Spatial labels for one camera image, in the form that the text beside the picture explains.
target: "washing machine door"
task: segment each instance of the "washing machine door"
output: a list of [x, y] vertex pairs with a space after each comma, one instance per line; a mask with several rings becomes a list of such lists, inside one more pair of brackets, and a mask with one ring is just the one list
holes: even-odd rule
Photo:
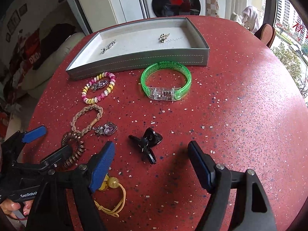
[[199, 0], [152, 0], [152, 9], [157, 17], [199, 15]]

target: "speckled tabletop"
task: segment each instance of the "speckled tabletop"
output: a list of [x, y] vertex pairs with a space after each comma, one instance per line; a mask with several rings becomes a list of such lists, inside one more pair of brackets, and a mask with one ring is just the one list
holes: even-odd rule
[[[278, 230], [285, 230], [308, 195], [308, 109], [287, 70], [245, 28], [225, 19], [189, 18], [209, 44], [210, 55], [207, 67], [188, 67], [193, 79], [186, 97], [173, 103], [151, 101], [138, 84], [142, 70], [134, 70], [115, 73], [114, 90], [98, 103], [104, 109], [100, 123], [112, 121], [119, 130], [109, 138], [87, 133], [87, 150], [78, 164], [87, 162], [107, 140], [115, 142], [109, 172], [127, 190], [120, 217], [101, 212], [101, 218], [109, 231], [194, 230], [209, 199], [186, 153], [188, 143], [196, 140], [229, 169], [256, 171]], [[29, 129], [44, 124], [48, 133], [26, 146], [26, 161], [39, 162], [58, 149], [72, 117], [85, 106], [81, 90], [86, 80], [70, 81], [65, 69], [90, 37], [71, 51], [47, 85]], [[95, 112], [81, 116], [76, 125], [84, 128], [94, 116]], [[155, 147], [156, 165], [142, 160], [128, 139], [130, 134], [142, 136], [149, 126], [164, 138]], [[71, 193], [68, 198], [75, 229], [82, 230]], [[121, 190], [96, 192], [94, 198], [113, 208]], [[228, 228], [234, 200], [233, 193], [221, 230]]]

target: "blue gripper pad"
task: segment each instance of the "blue gripper pad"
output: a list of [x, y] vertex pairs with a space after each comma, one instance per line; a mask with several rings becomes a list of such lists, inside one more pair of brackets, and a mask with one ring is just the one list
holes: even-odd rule
[[93, 155], [89, 163], [94, 164], [91, 183], [89, 189], [94, 193], [102, 185], [102, 182], [109, 170], [112, 160], [115, 155], [115, 145], [111, 141], [107, 141], [99, 154]]
[[25, 133], [23, 137], [23, 143], [30, 143], [34, 141], [37, 138], [40, 138], [41, 136], [45, 135], [47, 133], [47, 129], [44, 125], [33, 129], [27, 133]]
[[213, 189], [213, 185], [211, 180], [211, 173], [203, 159], [204, 156], [206, 156], [206, 154], [202, 152], [196, 141], [191, 141], [188, 144], [188, 157], [192, 163], [201, 187], [210, 192]]

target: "black claw clip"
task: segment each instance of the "black claw clip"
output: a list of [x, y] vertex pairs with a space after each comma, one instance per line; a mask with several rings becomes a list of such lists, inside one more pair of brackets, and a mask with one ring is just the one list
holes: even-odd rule
[[156, 133], [149, 127], [145, 131], [141, 140], [138, 137], [132, 135], [129, 135], [128, 138], [141, 148], [141, 152], [147, 155], [147, 158], [151, 164], [156, 163], [156, 157], [152, 148], [163, 140], [163, 137], [160, 134]]

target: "checkered cloth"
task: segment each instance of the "checkered cloth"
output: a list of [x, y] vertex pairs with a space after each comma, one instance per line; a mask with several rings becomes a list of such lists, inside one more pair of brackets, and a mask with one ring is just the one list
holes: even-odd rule
[[218, 0], [205, 0], [206, 15], [219, 18]]

